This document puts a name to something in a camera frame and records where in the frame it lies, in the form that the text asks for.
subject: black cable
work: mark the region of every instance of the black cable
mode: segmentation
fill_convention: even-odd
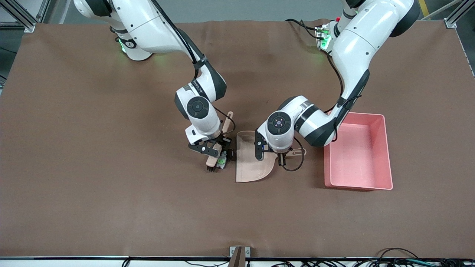
[[[188,262],[188,261],[186,261],[186,260],[185,260],[184,262],[188,263],[189,265],[201,266],[201,267],[218,267],[218,266],[225,265],[226,263],[228,263],[228,262],[223,262],[223,263],[221,263],[221,264],[214,264],[214,265],[209,265],[209,266],[207,266],[207,265],[202,265],[202,264],[191,263],[191,262]]]
[[[419,257],[418,257],[416,254],[412,253],[411,251],[409,251],[409,250],[407,250],[407,249],[405,249],[405,248],[388,248],[387,250],[383,251],[383,253],[381,253],[381,256],[380,256],[380,258],[376,261],[375,266],[376,266],[376,267],[380,267],[380,262],[382,261],[384,254],[386,254],[386,253],[388,253],[388,252],[390,252],[390,251],[392,251],[392,250],[402,250],[402,251],[406,251],[406,252],[408,252],[409,254],[413,255],[415,258],[419,259]]]
[[[295,22],[295,23],[297,23],[300,27],[303,27],[303,28],[307,31],[308,35],[310,35],[310,36],[312,36],[313,38],[318,39],[318,40],[324,40],[324,38],[322,38],[322,37],[317,37],[317,36],[313,35],[313,34],[309,31],[309,29],[315,30],[315,28],[312,28],[312,27],[309,27],[309,26],[305,25],[305,23],[304,23],[303,20],[300,20],[300,22],[298,22],[298,21],[295,20],[295,19],[286,19],[285,21]]]
[[[350,98],[350,99],[347,99],[347,100],[345,100],[345,102],[343,102],[342,105],[344,106],[344,105],[346,105],[348,102],[353,101],[353,100],[355,100],[355,99],[357,99],[357,98],[360,98],[360,97],[362,97],[362,95],[357,95],[357,96],[355,96],[355,97],[352,97],[352,98]],[[338,140],[338,131],[337,131],[337,129],[336,129],[336,120],[335,120],[335,123],[333,124],[333,128],[335,129],[335,139],[332,140],[332,142],[335,142],[336,140]]]
[[[17,53],[17,52],[15,52],[15,51],[11,51],[11,50],[8,50],[8,49],[3,48],[3,47],[0,47],[0,49],[5,50],[5,51],[10,52],[10,53],[13,53],[13,54],[16,54],[16,53]]]
[[[329,261],[331,261],[331,262],[336,262],[336,263],[338,263],[339,265],[341,265],[342,267],[347,267],[346,265],[344,265],[343,263],[341,263],[341,262],[339,262],[339,261],[337,261],[337,260],[335,260],[335,261],[329,260]]]
[[[219,113],[223,114],[224,116],[226,116],[226,118],[228,118],[232,123],[233,123],[233,129],[231,131],[228,131],[227,133],[223,133],[223,135],[225,134],[230,134],[232,133],[235,129],[236,129],[236,123],[233,121],[233,119],[231,119],[231,117],[229,117],[227,114],[225,114],[224,112],[220,111],[217,107],[214,107],[214,109],[216,109]]]
[[[340,73],[338,72],[338,70],[336,69],[335,65],[333,64],[332,60],[330,59],[330,53],[331,51],[329,51],[328,53],[323,51],[326,55],[327,55],[327,60],[328,60],[328,63],[330,63],[330,66],[332,66],[332,69],[335,71],[336,73],[336,76],[338,77],[338,81],[340,82],[340,96],[343,95],[343,80],[342,80],[342,76],[340,75]],[[324,113],[328,113],[330,111],[333,110],[333,107],[331,107],[329,110],[325,111]]]
[[[365,264],[365,263],[367,263],[367,262],[370,262],[370,261],[374,261],[374,259],[367,259],[367,260],[364,260],[364,261],[362,261],[362,262],[359,262],[359,263],[355,264],[355,266],[353,266],[353,267],[360,267],[361,265],[363,265],[363,264]]]
[[[177,34],[178,38],[180,38],[181,42],[185,46],[186,50],[188,50],[188,53],[190,54],[191,61],[193,64],[196,64],[196,58],[195,55],[193,54],[193,51],[191,50],[190,44],[183,39],[183,36],[181,36],[180,32],[178,31],[178,28],[175,26],[173,21],[168,17],[167,13],[163,10],[163,8],[160,6],[160,4],[157,2],[157,0],[151,0],[153,5],[158,9],[158,11],[163,15],[163,18],[168,22],[170,27],[173,29],[173,31]],[[195,79],[198,77],[198,70],[195,69]]]
[[[371,262],[368,266],[366,266],[366,267],[376,267],[376,265],[378,265],[378,267],[379,267],[378,261],[372,261],[372,262]]]
[[[289,261],[285,261],[283,263],[277,263],[277,264],[274,264],[272,265],[271,267],[277,267],[277,266],[287,266],[287,267],[295,267],[292,263],[290,263]]]
[[[328,267],[336,267],[336,265],[334,265],[334,264],[329,264],[329,263],[327,263],[325,260],[320,261],[319,263],[323,263],[323,264],[325,264],[325,265],[328,266]]]
[[[282,165],[282,168],[288,172],[294,172],[298,169],[300,169],[300,167],[302,166],[302,164],[304,163],[304,156],[305,156],[305,152],[304,152],[304,147],[302,146],[302,144],[300,143],[300,141],[294,136],[294,139],[295,141],[297,141],[297,143],[299,144],[300,146],[300,149],[301,149],[301,152],[302,152],[302,160],[300,161],[300,164],[298,165],[297,168],[293,169],[293,170],[290,170],[290,169],[287,169],[284,165]]]
[[[127,267],[129,266],[130,264],[130,261],[132,260],[132,258],[128,257],[127,259],[125,259],[122,263],[122,267]]]
[[[301,27],[305,27],[305,28],[307,28],[307,29],[315,30],[315,28],[309,27],[309,26],[305,25],[305,23],[300,24],[300,22],[297,21],[296,19],[286,19],[285,21],[295,22],[295,23],[297,23],[298,25],[300,25]]]

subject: brown tabletop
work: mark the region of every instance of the brown tabletop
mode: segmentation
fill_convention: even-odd
[[[322,109],[338,98],[295,24],[180,27],[226,79],[215,105],[235,112],[236,132],[290,96]],[[386,116],[393,190],[325,188],[323,150],[308,144],[299,171],[237,184],[234,163],[209,173],[187,147],[173,102],[193,75],[184,54],[133,62],[106,25],[39,24],[0,97],[0,254],[475,257],[475,81],[456,31],[417,22],[370,72],[353,111]]]

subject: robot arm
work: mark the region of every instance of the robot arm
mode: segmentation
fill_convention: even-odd
[[[332,44],[325,44],[332,47],[331,56],[344,82],[343,93],[331,113],[325,114],[303,96],[287,99],[256,130],[256,158],[262,160],[264,152],[287,153],[294,131],[311,146],[329,144],[368,82],[372,57],[396,30],[401,34],[415,22],[419,12],[417,8],[414,0],[360,1],[356,15],[352,19],[346,17],[348,20],[343,22],[346,27],[337,38],[333,36]],[[349,12],[345,6],[343,10],[344,13]],[[338,24],[333,24],[330,35],[335,29],[338,31]],[[267,144],[269,149],[264,150],[263,144]]]
[[[192,124],[185,130],[189,147],[218,157],[212,147],[201,150],[198,144],[222,136],[221,121],[211,103],[224,96],[226,82],[189,36],[175,27],[156,0],[74,0],[74,4],[84,16],[108,22],[132,60],[170,52],[183,52],[190,57],[195,77],[176,92],[175,104]]]

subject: dustpan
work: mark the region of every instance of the dustpan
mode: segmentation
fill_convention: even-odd
[[[264,159],[256,159],[254,147],[254,131],[241,131],[236,135],[236,182],[250,182],[260,180],[272,171],[275,166],[277,154],[265,153]],[[299,149],[289,151],[286,157],[302,156],[306,151]]]

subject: pink tray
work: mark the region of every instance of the pink tray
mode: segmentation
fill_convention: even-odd
[[[384,116],[348,113],[338,140],[323,148],[328,187],[391,190],[388,139]]]

